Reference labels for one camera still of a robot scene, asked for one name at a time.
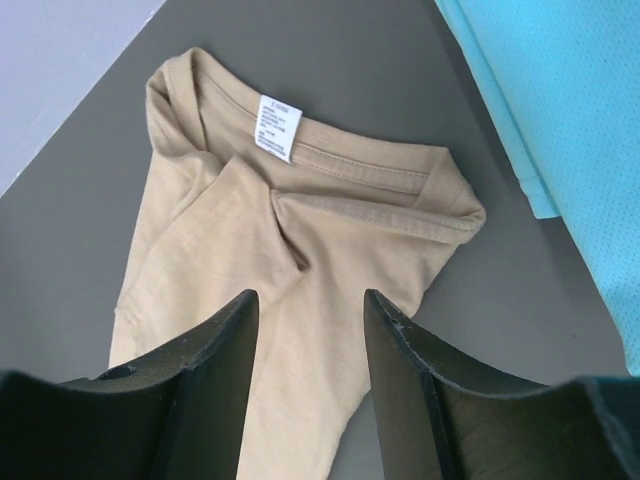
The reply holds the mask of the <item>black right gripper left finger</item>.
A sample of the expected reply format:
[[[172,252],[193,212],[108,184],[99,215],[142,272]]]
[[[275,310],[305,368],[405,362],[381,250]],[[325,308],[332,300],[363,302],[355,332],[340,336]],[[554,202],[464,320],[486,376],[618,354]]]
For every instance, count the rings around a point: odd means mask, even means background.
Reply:
[[[259,299],[97,378],[1,374],[5,479],[232,479],[256,351]]]

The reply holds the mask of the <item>beige t shirt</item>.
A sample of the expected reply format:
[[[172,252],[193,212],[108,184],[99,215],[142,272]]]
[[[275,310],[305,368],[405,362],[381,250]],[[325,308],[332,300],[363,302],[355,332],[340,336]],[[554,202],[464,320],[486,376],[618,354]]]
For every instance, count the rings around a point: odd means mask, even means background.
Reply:
[[[301,118],[282,160],[257,145],[265,109],[264,96],[199,48],[148,80],[152,156],[109,362],[141,356],[256,291],[237,475],[325,479],[370,388],[364,293],[416,313],[486,212],[444,147]]]

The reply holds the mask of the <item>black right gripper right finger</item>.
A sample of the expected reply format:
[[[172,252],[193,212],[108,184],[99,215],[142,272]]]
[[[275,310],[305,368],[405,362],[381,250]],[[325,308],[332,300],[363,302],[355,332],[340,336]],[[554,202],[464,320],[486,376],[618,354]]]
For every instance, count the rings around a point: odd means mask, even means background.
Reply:
[[[364,296],[367,359],[388,479],[635,479],[639,382],[546,386],[482,363]]]

